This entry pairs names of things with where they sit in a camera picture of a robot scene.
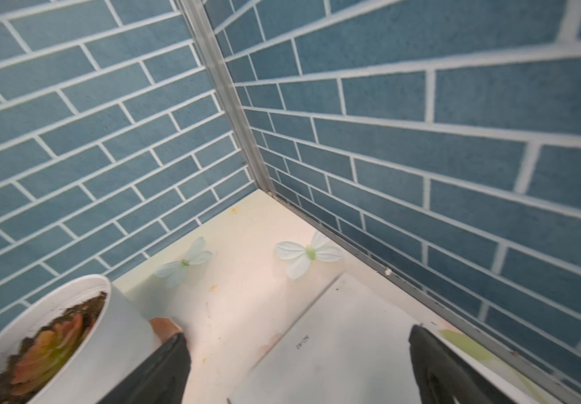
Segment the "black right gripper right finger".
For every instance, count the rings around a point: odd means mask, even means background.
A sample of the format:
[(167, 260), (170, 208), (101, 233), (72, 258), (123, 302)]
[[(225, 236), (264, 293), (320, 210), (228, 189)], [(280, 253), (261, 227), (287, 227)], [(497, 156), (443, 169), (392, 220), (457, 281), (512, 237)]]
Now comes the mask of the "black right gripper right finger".
[(422, 403), (485, 404), (513, 401), (426, 328), (413, 326), (409, 343), (413, 375)]

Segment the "small pale butterfly decoration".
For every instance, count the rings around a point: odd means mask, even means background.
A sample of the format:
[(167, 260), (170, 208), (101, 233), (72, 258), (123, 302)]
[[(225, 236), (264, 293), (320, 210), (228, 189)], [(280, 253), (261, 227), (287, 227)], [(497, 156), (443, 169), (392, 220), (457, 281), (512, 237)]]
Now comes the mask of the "small pale butterfly decoration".
[(195, 286), (206, 276), (213, 257), (213, 252), (206, 248), (206, 240), (200, 237), (192, 242), (180, 259), (160, 265), (153, 274), (157, 279), (164, 279), (167, 288)]

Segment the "red-orange succulent plant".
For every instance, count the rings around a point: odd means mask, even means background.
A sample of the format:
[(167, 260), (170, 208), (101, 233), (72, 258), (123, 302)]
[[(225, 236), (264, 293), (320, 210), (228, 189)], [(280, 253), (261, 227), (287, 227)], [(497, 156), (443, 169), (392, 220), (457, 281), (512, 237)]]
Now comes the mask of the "red-orange succulent plant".
[(68, 362), (87, 335), (82, 314), (39, 333), (13, 367), (10, 394), (22, 397), (38, 392)]

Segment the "white flat box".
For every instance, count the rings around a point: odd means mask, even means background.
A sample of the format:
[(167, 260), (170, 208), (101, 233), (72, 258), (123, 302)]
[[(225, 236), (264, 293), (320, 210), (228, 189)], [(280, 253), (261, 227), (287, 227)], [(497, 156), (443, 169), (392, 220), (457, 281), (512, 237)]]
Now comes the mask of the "white flat box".
[(231, 403), (422, 403), (409, 335), (433, 333), (513, 401), (549, 396), (450, 324), (418, 320), (344, 274), (295, 322), (229, 396)]

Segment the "pink pot saucer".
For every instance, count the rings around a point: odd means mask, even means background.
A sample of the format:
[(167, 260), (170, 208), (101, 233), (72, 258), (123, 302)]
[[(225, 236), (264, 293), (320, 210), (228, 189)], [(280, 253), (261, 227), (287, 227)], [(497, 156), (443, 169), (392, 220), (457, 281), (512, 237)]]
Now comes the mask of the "pink pot saucer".
[(180, 326), (171, 318), (155, 317), (152, 318), (149, 323), (161, 343), (166, 343), (170, 338), (183, 333), (182, 328), (180, 328)]

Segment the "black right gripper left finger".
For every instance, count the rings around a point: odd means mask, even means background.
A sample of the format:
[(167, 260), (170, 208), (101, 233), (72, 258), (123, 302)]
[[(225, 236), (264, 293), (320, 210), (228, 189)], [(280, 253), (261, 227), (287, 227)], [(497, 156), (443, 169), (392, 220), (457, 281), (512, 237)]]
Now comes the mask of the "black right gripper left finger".
[(191, 371), (187, 340), (176, 333), (99, 404), (180, 404)]

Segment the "white plastic flower pot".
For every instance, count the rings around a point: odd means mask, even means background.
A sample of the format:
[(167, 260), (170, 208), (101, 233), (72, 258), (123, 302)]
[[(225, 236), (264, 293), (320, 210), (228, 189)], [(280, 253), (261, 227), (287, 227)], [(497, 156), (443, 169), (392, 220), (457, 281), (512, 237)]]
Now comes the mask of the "white plastic flower pot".
[(105, 293), (98, 321), (60, 372), (32, 399), (34, 403), (96, 403), (144, 362), (161, 344), (152, 325), (102, 275), (87, 275), (42, 297), (0, 331), (0, 373), (9, 356), (67, 308)]

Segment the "large pale butterfly decoration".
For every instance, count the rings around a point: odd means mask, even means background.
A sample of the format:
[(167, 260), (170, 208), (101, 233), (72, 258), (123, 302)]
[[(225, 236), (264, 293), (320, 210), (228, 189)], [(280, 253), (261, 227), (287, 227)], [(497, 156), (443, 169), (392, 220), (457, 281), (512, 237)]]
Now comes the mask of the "large pale butterfly decoration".
[(275, 245), (275, 253), (287, 262), (286, 275), (293, 280), (303, 276), (315, 261), (335, 263), (344, 257), (340, 248), (332, 245), (321, 232), (315, 232), (311, 242), (305, 246), (297, 242), (279, 242)]

